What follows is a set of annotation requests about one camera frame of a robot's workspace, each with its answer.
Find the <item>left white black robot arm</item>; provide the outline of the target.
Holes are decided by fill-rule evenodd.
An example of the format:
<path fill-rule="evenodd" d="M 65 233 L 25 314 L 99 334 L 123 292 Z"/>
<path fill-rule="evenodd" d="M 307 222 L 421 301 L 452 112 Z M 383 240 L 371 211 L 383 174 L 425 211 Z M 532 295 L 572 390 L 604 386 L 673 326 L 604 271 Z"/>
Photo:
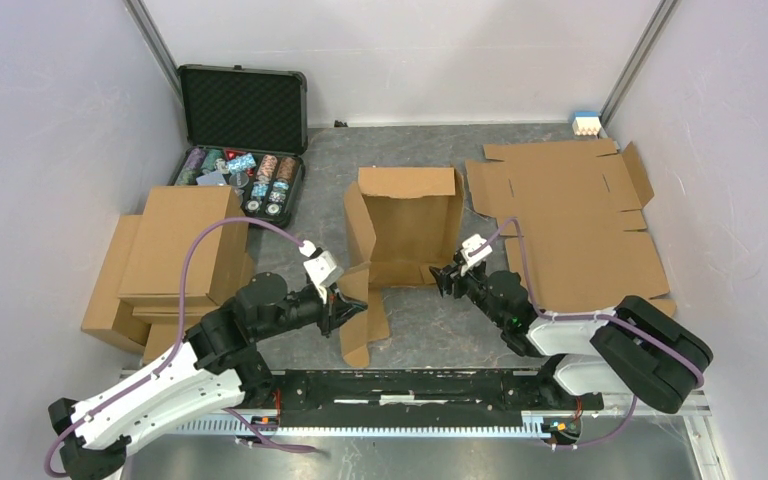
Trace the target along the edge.
<path fill-rule="evenodd" d="M 50 404 L 58 438 L 47 453 L 46 474 L 105 479 L 182 424 L 226 408 L 266 405 L 275 397 L 276 378 L 258 342 L 307 325 L 328 336 L 367 308 L 337 284 L 291 291 L 277 274 L 255 275 L 137 373 L 86 400 Z"/>

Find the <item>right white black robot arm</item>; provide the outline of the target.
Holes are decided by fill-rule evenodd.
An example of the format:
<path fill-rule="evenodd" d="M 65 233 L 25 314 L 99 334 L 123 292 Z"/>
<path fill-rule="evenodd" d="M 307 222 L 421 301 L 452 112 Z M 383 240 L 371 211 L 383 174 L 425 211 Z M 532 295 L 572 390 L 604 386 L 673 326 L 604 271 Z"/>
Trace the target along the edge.
<path fill-rule="evenodd" d="M 537 392 L 551 408 L 611 393 L 674 414 L 703 386 L 714 360 L 706 342 L 636 295 L 612 308 L 562 314 L 538 309 L 515 272 L 457 264 L 429 271 L 441 295 L 468 298 L 515 354 L 548 359 Z"/>

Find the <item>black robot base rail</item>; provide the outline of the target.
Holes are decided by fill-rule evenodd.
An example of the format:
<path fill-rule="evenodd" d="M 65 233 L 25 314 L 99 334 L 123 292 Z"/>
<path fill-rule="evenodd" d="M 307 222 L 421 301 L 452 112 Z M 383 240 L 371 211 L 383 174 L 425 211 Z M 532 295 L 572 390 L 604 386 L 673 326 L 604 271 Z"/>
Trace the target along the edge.
<path fill-rule="evenodd" d="M 534 370 L 285 370 L 247 392 L 242 409 L 274 409 L 282 427 L 515 427 L 524 412 L 599 410 Z"/>

